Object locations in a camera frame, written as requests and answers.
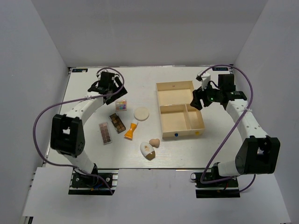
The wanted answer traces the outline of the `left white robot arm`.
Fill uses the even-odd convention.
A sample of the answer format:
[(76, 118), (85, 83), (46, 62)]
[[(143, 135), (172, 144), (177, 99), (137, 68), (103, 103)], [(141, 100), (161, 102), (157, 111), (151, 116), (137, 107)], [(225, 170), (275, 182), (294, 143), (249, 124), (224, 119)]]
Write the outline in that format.
[(83, 174), (88, 186), (98, 183), (97, 166), (91, 161), (85, 148), (84, 124), (103, 105), (109, 105), (127, 94), (123, 75), (110, 68), (96, 73), (97, 81), (87, 90), (87, 95), (67, 113), (56, 114), (52, 119), (50, 148), (63, 155), (73, 169)]

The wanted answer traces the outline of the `mauve long eyeshadow palette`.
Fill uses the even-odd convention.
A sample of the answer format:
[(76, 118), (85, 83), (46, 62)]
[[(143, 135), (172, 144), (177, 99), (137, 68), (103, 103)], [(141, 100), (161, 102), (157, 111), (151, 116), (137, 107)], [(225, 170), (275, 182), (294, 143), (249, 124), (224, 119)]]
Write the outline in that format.
[(99, 124), (99, 129), (100, 129), (100, 134), (102, 136), (102, 141), (103, 144), (109, 144), (112, 142), (112, 138), (109, 132), (109, 127), (108, 127), (108, 123), (104, 122), (104, 123), (100, 123)]

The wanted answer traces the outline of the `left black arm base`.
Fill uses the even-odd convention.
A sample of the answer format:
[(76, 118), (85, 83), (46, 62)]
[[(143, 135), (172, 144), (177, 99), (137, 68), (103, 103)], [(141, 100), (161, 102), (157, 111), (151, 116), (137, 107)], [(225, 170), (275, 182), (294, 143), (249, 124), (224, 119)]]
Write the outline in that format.
[[(118, 169), (98, 169), (98, 175), (101, 176), (111, 191), (114, 193), (118, 180)], [(72, 172), (69, 185), (69, 195), (86, 195), (86, 196), (112, 196), (106, 184), (97, 177), (85, 176), (77, 171)]]

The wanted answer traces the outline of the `brown long eyeshadow palette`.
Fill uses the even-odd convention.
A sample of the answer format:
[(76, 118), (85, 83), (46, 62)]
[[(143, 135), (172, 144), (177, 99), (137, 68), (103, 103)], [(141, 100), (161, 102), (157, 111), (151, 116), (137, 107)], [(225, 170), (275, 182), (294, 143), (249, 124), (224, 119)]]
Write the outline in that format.
[(109, 116), (114, 128), (116, 129), (117, 133), (121, 133), (126, 130), (121, 118), (118, 116), (117, 113), (113, 113)]

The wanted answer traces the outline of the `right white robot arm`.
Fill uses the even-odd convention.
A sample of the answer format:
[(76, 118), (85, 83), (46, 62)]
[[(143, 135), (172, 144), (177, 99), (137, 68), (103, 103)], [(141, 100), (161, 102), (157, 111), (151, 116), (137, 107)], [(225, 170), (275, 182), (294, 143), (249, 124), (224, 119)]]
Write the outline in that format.
[(264, 131), (252, 111), (249, 109), (247, 97), (237, 91), (233, 74), (218, 76), (218, 84), (211, 80), (209, 74), (197, 76), (201, 87), (192, 92), (191, 106), (201, 110), (211, 103), (220, 103), (234, 121), (242, 145), (235, 158), (228, 162), (211, 163), (211, 172), (204, 171), (200, 178), (203, 184), (222, 186), (227, 180), (240, 175), (272, 174), (275, 171), (280, 141), (270, 137)]

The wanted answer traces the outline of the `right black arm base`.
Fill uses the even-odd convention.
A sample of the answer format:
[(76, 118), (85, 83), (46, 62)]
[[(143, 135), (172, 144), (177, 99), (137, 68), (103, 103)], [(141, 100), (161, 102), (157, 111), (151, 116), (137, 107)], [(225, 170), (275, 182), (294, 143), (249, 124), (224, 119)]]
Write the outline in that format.
[(196, 198), (239, 198), (239, 185), (236, 179), (228, 181), (202, 184), (202, 173), (191, 173), (191, 181), (195, 183)]

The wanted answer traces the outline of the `beige makeup sponge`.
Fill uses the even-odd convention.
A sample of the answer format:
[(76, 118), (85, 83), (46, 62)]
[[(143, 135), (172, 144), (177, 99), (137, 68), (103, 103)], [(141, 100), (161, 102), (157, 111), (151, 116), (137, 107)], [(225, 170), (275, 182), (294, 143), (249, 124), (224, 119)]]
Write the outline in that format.
[(151, 140), (149, 141), (149, 144), (150, 144), (152, 147), (159, 148), (159, 146), (160, 146), (160, 139), (151, 139)]

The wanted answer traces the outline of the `colourful square eyeshadow palette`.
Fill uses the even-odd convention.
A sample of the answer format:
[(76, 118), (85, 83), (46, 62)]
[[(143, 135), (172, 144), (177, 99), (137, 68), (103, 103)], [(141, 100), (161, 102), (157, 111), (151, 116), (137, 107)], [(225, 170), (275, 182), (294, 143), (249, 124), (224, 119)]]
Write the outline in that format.
[(115, 110), (116, 111), (126, 111), (127, 110), (127, 101), (126, 100), (116, 100)]

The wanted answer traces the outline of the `round white powder puff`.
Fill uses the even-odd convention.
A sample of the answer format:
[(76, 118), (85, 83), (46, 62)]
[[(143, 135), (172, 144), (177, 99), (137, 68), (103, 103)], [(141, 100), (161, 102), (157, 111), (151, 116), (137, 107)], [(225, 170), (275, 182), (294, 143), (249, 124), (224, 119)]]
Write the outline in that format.
[(134, 118), (138, 121), (145, 121), (150, 115), (148, 108), (138, 107), (134, 110)]

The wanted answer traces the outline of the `white egg-shaped sponge case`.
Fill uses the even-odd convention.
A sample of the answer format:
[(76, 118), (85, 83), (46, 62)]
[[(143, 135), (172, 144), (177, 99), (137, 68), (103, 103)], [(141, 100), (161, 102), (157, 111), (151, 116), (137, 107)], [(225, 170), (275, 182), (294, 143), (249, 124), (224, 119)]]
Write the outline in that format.
[(149, 161), (154, 159), (156, 156), (153, 146), (148, 142), (142, 142), (140, 144), (140, 151), (142, 155)]

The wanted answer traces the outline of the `orange white foundation bottle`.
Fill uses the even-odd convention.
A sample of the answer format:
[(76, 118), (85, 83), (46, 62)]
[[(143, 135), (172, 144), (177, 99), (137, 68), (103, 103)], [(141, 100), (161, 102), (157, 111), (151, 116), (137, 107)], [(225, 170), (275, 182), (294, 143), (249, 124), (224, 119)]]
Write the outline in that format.
[(138, 121), (136, 120), (132, 121), (129, 130), (124, 134), (124, 138), (128, 140), (132, 140), (134, 131), (137, 128), (137, 126), (138, 126)]

